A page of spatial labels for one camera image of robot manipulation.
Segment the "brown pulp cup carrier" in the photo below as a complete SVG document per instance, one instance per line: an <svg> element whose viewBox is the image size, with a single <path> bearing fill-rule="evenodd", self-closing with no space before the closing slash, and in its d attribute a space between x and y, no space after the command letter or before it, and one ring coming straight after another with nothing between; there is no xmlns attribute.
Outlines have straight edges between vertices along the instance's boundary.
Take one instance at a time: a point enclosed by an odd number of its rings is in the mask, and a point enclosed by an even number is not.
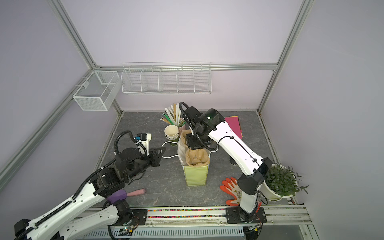
<svg viewBox="0 0 384 240"><path fill-rule="evenodd" d="M210 154L206 149L192 150L187 145L187 134L190 134L191 130L184 130L181 132L181 136L178 141L178 155L182 166L187 167L203 167L208 166L210 163Z"/></svg>

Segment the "paper cups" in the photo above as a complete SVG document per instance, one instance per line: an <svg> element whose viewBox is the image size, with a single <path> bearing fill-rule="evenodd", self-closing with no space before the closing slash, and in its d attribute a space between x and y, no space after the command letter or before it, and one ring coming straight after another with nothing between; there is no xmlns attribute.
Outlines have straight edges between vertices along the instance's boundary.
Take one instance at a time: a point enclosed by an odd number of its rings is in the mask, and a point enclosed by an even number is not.
<svg viewBox="0 0 384 240"><path fill-rule="evenodd" d="M169 125L164 130L165 136L167 140L170 142L172 146L176 146L178 144L180 133L179 128L175 125Z"/></svg>

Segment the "green white paper bag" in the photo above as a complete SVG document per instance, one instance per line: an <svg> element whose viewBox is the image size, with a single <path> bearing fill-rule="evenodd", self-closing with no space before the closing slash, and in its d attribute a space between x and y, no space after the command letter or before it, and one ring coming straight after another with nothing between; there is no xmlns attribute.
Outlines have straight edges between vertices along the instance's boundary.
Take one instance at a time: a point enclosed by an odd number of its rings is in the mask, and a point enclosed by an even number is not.
<svg viewBox="0 0 384 240"><path fill-rule="evenodd" d="M169 141L164 142L162 144L162 147L165 147L166 145L170 145L170 142ZM178 159L179 159L178 152L176 155L163 157L163 158L164 159L170 159L170 158L174 158L174 157L178 157ZM188 187L194 187L194 186L206 185L207 178L208 178L209 165L203 166L203 167L197 167L197 168L182 166L187 186Z"/></svg>

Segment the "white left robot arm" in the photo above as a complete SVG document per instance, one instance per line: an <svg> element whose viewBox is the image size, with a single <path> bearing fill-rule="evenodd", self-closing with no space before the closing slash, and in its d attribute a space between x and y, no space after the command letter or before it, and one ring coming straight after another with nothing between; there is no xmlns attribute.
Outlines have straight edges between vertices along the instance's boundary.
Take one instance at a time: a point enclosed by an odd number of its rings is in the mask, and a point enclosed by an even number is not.
<svg viewBox="0 0 384 240"><path fill-rule="evenodd" d="M117 193L139 180L149 167L159 167L165 147L150 148L150 134L120 133L115 157L90 174L76 192L39 216L15 224L17 240L75 240L103 226L130 224L135 218L125 197Z"/></svg>

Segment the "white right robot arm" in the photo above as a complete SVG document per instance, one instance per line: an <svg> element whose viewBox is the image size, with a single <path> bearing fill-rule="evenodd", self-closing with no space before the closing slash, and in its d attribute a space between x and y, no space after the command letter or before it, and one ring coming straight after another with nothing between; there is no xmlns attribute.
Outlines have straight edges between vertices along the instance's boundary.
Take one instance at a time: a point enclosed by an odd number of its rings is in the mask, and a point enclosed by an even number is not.
<svg viewBox="0 0 384 240"><path fill-rule="evenodd" d="M207 149L214 152L221 147L236 163L242 175L237 180L242 191L239 209L230 219L251 223L257 219L258 191L272 166L272 160L253 152L230 128L225 118L215 109L202 113L186 103L179 103L182 118L191 129L186 141L190 149Z"/></svg>

